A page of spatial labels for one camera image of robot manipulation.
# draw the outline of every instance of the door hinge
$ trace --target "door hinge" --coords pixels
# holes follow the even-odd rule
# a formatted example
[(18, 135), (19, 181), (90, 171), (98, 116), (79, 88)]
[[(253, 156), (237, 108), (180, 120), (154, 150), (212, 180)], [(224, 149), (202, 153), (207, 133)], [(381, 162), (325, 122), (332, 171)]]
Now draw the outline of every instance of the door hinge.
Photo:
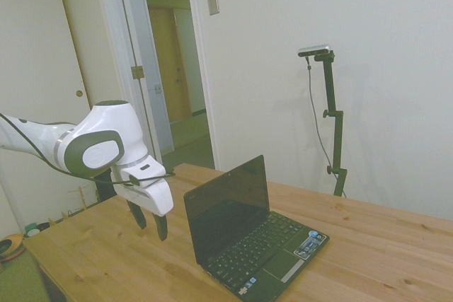
[(133, 66), (131, 67), (132, 70), (132, 78), (133, 79), (142, 79), (144, 78), (143, 66)]

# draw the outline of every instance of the doorway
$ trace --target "doorway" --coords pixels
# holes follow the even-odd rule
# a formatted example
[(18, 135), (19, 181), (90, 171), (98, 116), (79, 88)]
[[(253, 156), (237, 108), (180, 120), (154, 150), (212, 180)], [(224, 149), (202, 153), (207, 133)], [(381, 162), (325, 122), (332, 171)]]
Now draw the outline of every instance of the doorway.
[(189, 0), (147, 0), (174, 151), (161, 150), (165, 166), (214, 168)]

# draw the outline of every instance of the laptop touchpad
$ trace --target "laptop touchpad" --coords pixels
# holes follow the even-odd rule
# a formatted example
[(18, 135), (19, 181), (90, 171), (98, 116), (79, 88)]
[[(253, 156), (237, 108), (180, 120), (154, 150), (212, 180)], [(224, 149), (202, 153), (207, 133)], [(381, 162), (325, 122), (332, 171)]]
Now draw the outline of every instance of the laptop touchpad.
[(286, 283), (293, 274), (304, 264), (304, 260), (292, 253), (281, 250), (266, 265), (264, 270)]

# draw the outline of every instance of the wooden door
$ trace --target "wooden door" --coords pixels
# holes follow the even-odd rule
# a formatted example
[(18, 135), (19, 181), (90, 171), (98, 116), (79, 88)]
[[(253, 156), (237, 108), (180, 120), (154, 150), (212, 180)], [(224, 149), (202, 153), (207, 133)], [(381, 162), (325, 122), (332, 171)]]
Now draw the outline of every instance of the wooden door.
[(149, 10), (157, 61), (170, 122), (192, 117), (187, 81), (172, 8)]

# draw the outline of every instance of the laptop keyboard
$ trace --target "laptop keyboard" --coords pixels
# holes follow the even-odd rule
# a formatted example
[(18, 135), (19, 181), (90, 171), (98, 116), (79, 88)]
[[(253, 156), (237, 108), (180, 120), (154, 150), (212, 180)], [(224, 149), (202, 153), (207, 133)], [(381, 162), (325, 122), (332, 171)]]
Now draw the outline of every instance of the laptop keyboard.
[(232, 289), (248, 280), (303, 225), (274, 211), (252, 233), (217, 257), (208, 260), (209, 271)]

